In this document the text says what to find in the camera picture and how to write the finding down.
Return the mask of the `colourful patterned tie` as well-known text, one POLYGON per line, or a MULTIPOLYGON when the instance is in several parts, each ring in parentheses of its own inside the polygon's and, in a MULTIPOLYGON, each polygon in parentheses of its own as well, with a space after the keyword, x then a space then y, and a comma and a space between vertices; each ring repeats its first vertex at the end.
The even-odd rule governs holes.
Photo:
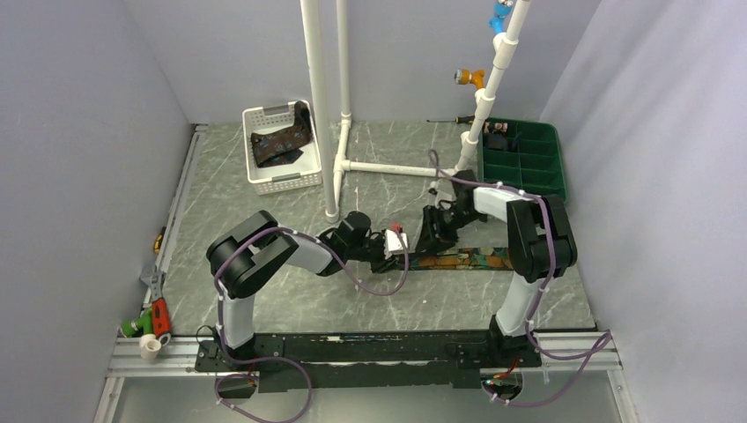
POLYGON ((410 271, 512 271, 506 248, 481 247, 409 255, 410 271))

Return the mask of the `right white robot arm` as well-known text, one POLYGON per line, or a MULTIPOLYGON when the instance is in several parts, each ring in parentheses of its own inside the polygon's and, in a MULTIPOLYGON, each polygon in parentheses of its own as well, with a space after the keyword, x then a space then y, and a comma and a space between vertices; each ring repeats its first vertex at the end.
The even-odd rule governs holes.
POLYGON ((492 315, 485 342, 490 362, 505 366, 529 333, 542 295, 554 278, 575 265, 578 252, 564 200, 542 197, 502 182, 480 182, 471 170, 451 176, 450 206, 428 205, 416 244, 418 253, 435 254, 453 247, 458 231, 475 220, 493 217, 507 226, 507 253, 514 273, 501 307, 492 315))

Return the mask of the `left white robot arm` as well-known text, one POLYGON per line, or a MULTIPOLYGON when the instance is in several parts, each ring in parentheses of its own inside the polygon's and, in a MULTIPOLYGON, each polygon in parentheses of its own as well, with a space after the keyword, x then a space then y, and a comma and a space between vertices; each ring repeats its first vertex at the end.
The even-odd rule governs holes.
POLYGON ((217 238, 206 259, 218 291, 218 358, 232 370, 243 369, 253 358, 255 297, 283 267, 320 277, 344 271, 358 288, 375 294, 348 268, 350 261, 369 263, 373 273, 401 271, 394 293, 403 288, 412 262, 402 228, 374 231, 369 216, 361 211, 352 211, 337 226, 311 236, 279 224, 268 211, 260 210, 217 238))

